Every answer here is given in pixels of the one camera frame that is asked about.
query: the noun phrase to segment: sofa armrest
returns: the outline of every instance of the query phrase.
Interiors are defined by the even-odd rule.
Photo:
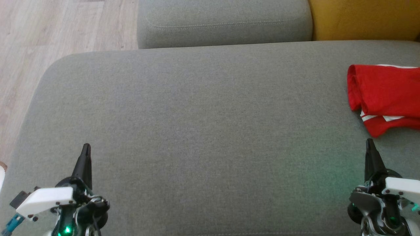
[[[309,0],[313,40],[415,40],[420,33],[418,0]]]

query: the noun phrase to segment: gray fabric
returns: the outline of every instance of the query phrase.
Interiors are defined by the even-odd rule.
[[[112,235],[354,236],[351,190],[369,137],[347,101],[350,64],[420,66],[420,44],[298,42],[71,55],[43,76],[0,196],[54,186],[92,145]],[[420,132],[376,139],[420,178]],[[41,235],[50,213],[16,235]]]
[[[140,0],[139,48],[310,41],[307,0]]]

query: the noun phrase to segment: wooden floor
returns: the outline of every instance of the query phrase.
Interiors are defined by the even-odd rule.
[[[138,0],[0,0],[0,162],[9,164],[39,79],[74,53],[137,49]]]

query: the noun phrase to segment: cable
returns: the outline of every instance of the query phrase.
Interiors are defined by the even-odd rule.
[[[98,236],[102,236],[101,230],[99,229],[98,223],[97,223],[97,221],[95,219],[95,213],[96,213],[96,211],[92,214],[93,226],[95,227],[95,230],[98,232]]]

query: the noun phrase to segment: black wheel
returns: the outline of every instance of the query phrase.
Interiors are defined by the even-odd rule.
[[[353,203],[350,203],[347,207],[347,213],[349,214],[350,219],[356,224],[362,224],[363,214],[357,207],[353,205]]]
[[[108,213],[105,213],[103,216],[101,216],[101,219],[98,221],[98,227],[103,228],[108,221]]]

